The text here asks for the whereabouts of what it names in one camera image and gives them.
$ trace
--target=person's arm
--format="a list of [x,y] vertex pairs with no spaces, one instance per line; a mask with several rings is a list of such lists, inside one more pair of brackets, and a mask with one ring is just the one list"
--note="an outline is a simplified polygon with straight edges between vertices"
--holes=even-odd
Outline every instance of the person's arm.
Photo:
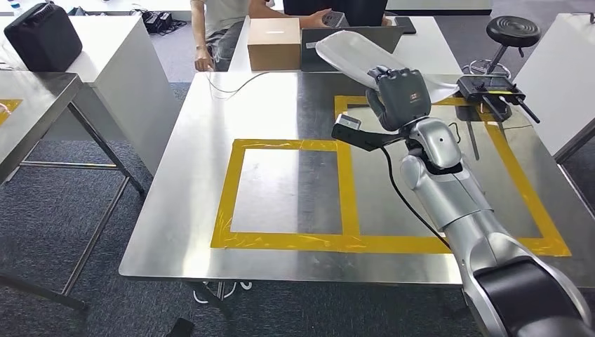
[[387,18],[386,15],[382,16],[382,25],[383,26],[392,26],[393,21]]
[[[312,15],[300,16],[300,27],[301,28],[321,28],[328,27],[322,23],[322,17],[330,12],[330,8],[318,11]],[[263,19],[263,18],[291,18],[291,16],[275,11],[267,6],[266,0],[250,0],[250,6],[248,7],[248,15],[251,19]]]
[[213,60],[208,54],[205,39],[204,25],[204,0],[190,0],[192,10],[192,34],[196,44],[196,57],[194,59],[194,68],[200,72],[205,72],[210,67],[214,69]]

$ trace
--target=white cable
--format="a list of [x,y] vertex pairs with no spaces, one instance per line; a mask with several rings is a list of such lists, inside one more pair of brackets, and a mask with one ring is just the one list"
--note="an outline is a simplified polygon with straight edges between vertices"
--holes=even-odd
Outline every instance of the white cable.
[[246,86],[252,80],[254,80],[255,78],[260,77],[260,76],[262,76],[264,74],[269,74],[269,73],[270,72],[261,72],[259,74],[256,74],[255,76],[251,77],[248,81],[244,82],[239,88],[237,88],[235,90],[232,90],[232,91],[223,90],[221,88],[218,88],[215,84],[213,84],[213,82],[210,80],[210,72],[209,72],[209,74],[205,74],[205,77],[206,77],[206,79],[207,79],[207,81],[208,81],[208,83],[209,83],[209,85],[210,85],[211,88],[214,88],[216,91],[219,91],[221,93],[231,93],[231,95],[228,96],[228,97],[217,97],[217,96],[214,96],[213,95],[213,92],[211,91],[211,96],[212,97],[218,98],[218,99],[221,99],[221,100],[229,100],[230,98],[234,97],[244,86]]
[[252,282],[240,282],[240,286],[242,287],[243,290],[250,290],[252,289]]
[[[231,295],[233,295],[234,291],[236,291],[236,285],[237,285],[237,284],[238,284],[237,282],[234,282],[234,286],[233,286],[232,290],[231,290],[229,293],[226,293],[226,294],[223,296],[223,299],[226,299],[226,298],[230,297]],[[244,286],[244,285],[242,284],[242,288],[244,288],[245,290],[250,290],[250,288],[252,288],[252,285],[250,285],[250,286],[248,287],[248,286]],[[192,295],[193,295],[193,297],[194,297],[194,300],[195,300],[196,302],[198,302],[198,303],[200,303],[200,304],[207,304],[207,303],[208,303],[208,301],[207,301],[207,300],[199,300],[198,296],[196,296],[196,292],[195,292],[195,291],[192,291]]]

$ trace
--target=person's hand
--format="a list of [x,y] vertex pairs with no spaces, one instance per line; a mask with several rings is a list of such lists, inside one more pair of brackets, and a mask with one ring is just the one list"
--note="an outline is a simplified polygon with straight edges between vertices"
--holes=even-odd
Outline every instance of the person's hand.
[[331,9],[327,8],[323,9],[322,11],[318,11],[312,15],[301,17],[301,28],[328,28],[328,26],[322,22],[322,17],[328,14],[330,11]]
[[386,15],[382,16],[382,25],[383,26],[392,26],[392,20],[390,20],[389,18],[387,18]]
[[213,59],[210,58],[206,47],[196,47],[196,58],[194,59],[194,68],[200,72],[207,72],[208,68],[215,69]]

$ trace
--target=black stool seat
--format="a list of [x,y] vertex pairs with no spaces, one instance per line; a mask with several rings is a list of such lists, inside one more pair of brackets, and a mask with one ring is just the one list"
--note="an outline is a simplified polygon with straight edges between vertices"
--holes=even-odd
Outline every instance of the black stool seat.
[[518,48],[531,47],[541,37],[541,30],[535,23],[516,16],[499,16],[491,20],[486,32],[499,44]]

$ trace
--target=yellow tape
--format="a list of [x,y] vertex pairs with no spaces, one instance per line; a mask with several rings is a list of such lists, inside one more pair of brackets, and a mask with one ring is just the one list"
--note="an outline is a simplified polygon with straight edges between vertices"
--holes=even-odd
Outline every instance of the yellow tape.
[[493,93],[494,95],[512,95],[510,91],[488,91],[488,93]]
[[525,172],[521,168],[519,161],[516,160],[514,153],[508,146],[506,138],[500,133],[500,128],[497,125],[493,125],[490,122],[493,118],[490,114],[482,112],[477,107],[479,117],[483,121],[483,125],[488,131],[488,135],[492,139],[502,162],[510,175],[516,188],[519,190],[521,197],[529,210],[529,213],[533,217],[537,228],[539,228],[543,238],[542,239],[529,239],[521,238],[519,241],[529,247],[533,253],[540,255],[552,255],[552,256],[570,256],[570,250],[564,243],[560,232],[556,229],[554,221],[549,217],[547,210],[543,206],[539,195],[533,189],[533,186],[529,182],[529,179],[525,175]]
[[[365,105],[365,97],[335,96],[335,118],[347,113],[347,105]],[[353,179],[352,151],[349,144],[337,142],[337,175],[343,235],[359,236],[359,215]]]
[[[349,105],[367,105],[361,96],[335,96],[335,118],[347,113]],[[463,98],[447,98],[435,105],[470,105]],[[569,256],[564,244],[539,196],[534,191],[522,168],[493,121],[490,114],[480,112],[480,117],[509,175],[523,196],[543,238],[520,238],[534,253],[540,255]],[[336,151],[342,234],[303,234],[232,232],[233,213],[238,193],[244,153],[248,149]],[[368,236],[359,231],[356,188],[354,184],[351,148],[347,143],[334,140],[263,140],[238,139],[232,145],[227,174],[211,247],[228,249],[292,249],[300,251],[337,251],[343,253],[434,254],[448,253],[436,237]]]
[[[8,108],[9,112],[14,112],[21,102],[22,100],[0,100],[0,103],[4,104]],[[10,116],[10,114],[4,112],[4,109],[0,111],[0,125],[2,125],[2,123],[7,120],[8,116]]]

